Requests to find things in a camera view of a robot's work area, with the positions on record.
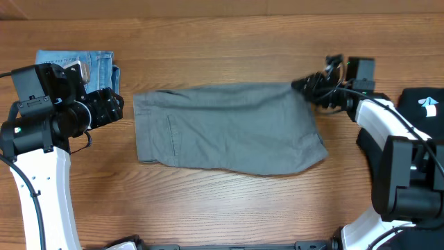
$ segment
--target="black base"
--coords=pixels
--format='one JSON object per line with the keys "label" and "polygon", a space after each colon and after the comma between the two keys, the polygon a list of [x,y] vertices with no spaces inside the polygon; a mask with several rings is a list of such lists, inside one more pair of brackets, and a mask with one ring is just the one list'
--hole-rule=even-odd
{"label": "black base", "polygon": [[148,250],[332,250],[330,242],[298,241],[295,244],[248,244],[180,247],[177,244],[151,245]]}

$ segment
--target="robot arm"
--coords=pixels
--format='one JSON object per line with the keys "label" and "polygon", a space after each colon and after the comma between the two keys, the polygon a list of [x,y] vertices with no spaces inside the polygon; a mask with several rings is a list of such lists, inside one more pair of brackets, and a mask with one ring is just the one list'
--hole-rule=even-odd
{"label": "robot arm", "polygon": [[350,58],[346,77],[345,70],[339,76],[340,68],[345,69],[342,62],[341,55],[327,57],[325,73],[294,81],[292,87],[316,106],[341,107],[383,150],[373,181],[373,206],[336,235],[340,249],[376,249],[395,235],[389,233],[394,227],[444,217],[444,174],[418,139],[427,141],[439,162],[444,162],[444,145],[414,128],[387,96],[373,92],[372,59]]}
{"label": "robot arm", "polygon": [[1,127],[0,149],[31,182],[42,215],[37,219],[30,190],[11,168],[22,204],[26,248],[81,249],[69,191],[68,139],[84,133],[89,138],[89,130],[121,119],[123,99],[110,88],[86,94],[88,71],[80,61],[65,68],[33,65],[13,70],[11,76],[20,101]]}
{"label": "robot arm", "polygon": [[[385,95],[373,93],[372,60],[353,59],[350,62],[345,85],[345,74],[340,77],[337,70],[339,65],[345,68],[339,56],[327,58],[326,74],[311,75],[293,82],[292,86],[317,106],[340,106],[383,149],[380,171],[373,183],[373,207],[345,226],[336,239],[336,249],[358,250],[370,245],[377,247],[387,241],[394,234],[375,243],[394,226],[415,226],[424,219],[443,217],[444,178],[411,130],[388,111],[389,108],[395,111],[394,105]],[[1,128],[0,148],[37,190],[47,249],[81,249],[69,193],[68,138],[123,116],[123,99],[112,90],[85,93],[82,86],[85,74],[80,62],[66,69],[57,65],[34,65],[12,72],[20,98],[17,107],[22,117],[14,119],[17,111],[12,109]],[[339,91],[339,88],[367,94],[384,107]],[[444,162],[444,145],[430,140],[415,128],[413,131],[428,140],[436,157]],[[11,171],[22,203],[26,248],[41,249],[41,230],[33,199],[22,178],[13,169]],[[129,237],[108,249],[133,250],[138,244],[143,241]]]}

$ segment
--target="gray cloth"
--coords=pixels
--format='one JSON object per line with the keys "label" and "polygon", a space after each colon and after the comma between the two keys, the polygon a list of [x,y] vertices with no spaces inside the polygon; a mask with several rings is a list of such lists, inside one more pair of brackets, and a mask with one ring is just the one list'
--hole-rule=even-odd
{"label": "gray cloth", "polygon": [[310,105],[290,83],[136,94],[134,114],[141,162],[272,175],[327,156]]}

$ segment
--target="blue jeans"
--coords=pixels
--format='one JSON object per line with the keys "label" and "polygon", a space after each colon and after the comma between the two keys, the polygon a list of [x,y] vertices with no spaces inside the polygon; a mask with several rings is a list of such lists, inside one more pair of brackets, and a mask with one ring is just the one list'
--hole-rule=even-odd
{"label": "blue jeans", "polygon": [[89,68],[90,80],[85,86],[90,93],[106,87],[119,93],[120,69],[112,64],[112,51],[43,51],[39,50],[35,59],[36,64],[55,63],[65,66],[75,60],[86,63]]}

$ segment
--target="white casing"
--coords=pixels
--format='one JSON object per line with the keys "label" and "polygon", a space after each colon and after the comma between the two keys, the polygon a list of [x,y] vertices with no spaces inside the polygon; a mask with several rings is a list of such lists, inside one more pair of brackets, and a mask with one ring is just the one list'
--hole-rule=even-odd
{"label": "white casing", "polygon": [[[357,220],[342,228],[341,239],[343,250],[366,250],[373,240],[376,240],[376,238],[394,226],[415,226],[415,224],[405,221],[383,222],[381,215],[378,215],[375,209],[370,206]],[[394,233],[390,234],[376,244],[373,249],[377,249],[393,236],[395,236]]]}
{"label": "white casing", "polygon": [[[391,101],[384,99],[376,100],[398,113]],[[370,133],[381,149],[384,149],[389,135],[404,136],[410,140],[417,140],[417,138],[410,134],[393,114],[371,100],[363,100],[359,102],[355,119],[360,127],[366,129],[368,133]],[[410,122],[406,119],[404,120],[410,125],[410,127],[413,127]],[[422,139],[430,139],[428,134],[423,133],[416,128],[414,128],[414,130]]]}
{"label": "white casing", "polygon": [[134,242],[124,242],[113,247],[107,248],[107,250],[137,250]]}
{"label": "white casing", "polygon": [[[391,101],[384,99],[377,99],[391,110],[396,111],[395,106]],[[417,138],[410,134],[402,123],[388,110],[377,105],[371,100],[363,100],[359,102],[356,111],[356,123],[370,133],[372,138],[376,141],[381,149],[384,149],[387,137],[389,135],[404,136],[410,140],[417,140]],[[414,128],[405,118],[403,118],[414,129],[419,136],[428,140],[428,134]],[[383,222],[381,215],[378,215],[371,206],[362,214],[355,222],[348,224],[341,231],[341,238],[344,250],[361,250],[367,249],[381,234],[392,229],[394,226],[415,226],[411,222],[392,221]],[[395,234],[392,233],[383,240],[381,240],[374,249],[377,249],[381,244],[390,240]]]}
{"label": "white casing", "polygon": [[[15,163],[32,183],[42,209],[48,250],[82,249],[78,240],[71,194],[69,193],[69,154],[57,147],[50,153],[43,149],[18,155]],[[40,250],[37,215],[30,192],[20,176],[11,169],[19,189],[25,228],[26,249]]]}

